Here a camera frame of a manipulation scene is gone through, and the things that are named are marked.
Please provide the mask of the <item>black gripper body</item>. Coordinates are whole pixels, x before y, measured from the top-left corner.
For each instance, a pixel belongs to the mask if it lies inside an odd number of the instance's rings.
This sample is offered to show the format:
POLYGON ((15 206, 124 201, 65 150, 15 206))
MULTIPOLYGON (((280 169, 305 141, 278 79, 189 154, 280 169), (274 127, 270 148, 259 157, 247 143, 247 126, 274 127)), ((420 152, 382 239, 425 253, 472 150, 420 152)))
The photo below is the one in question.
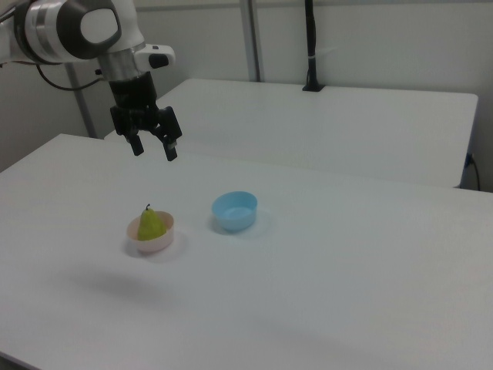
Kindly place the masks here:
POLYGON ((128 135, 129 132, 139 130, 150 131, 154 134, 155 131, 159 136, 167 136, 168 129, 163 122, 157 121, 159 116, 157 113, 159 108, 156 105, 156 88, 150 72, 144 72, 142 75, 132 79, 110 81, 110 89, 112 91, 116 104, 110 109, 112 121, 116 133, 120 136, 128 135), (150 119, 136 128, 132 128, 129 119, 133 113, 141 113, 139 118, 147 119, 147 112, 150 112, 150 119))

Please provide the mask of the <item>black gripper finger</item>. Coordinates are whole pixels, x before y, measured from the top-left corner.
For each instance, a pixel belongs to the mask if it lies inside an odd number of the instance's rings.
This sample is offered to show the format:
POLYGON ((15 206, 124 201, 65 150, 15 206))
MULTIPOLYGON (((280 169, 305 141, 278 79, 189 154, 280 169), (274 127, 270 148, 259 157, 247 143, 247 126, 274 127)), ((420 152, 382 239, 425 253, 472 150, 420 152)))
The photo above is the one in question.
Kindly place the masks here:
POLYGON ((139 131, 137 129, 130 129, 123 134, 126 138, 126 142, 132 147, 133 154, 140 156, 144 153, 142 141, 139 137, 139 131))
POLYGON ((167 160, 174 161, 177 158, 177 140, 183 134, 171 106, 160 109, 156 113, 156 127, 153 135, 161 141, 167 160))

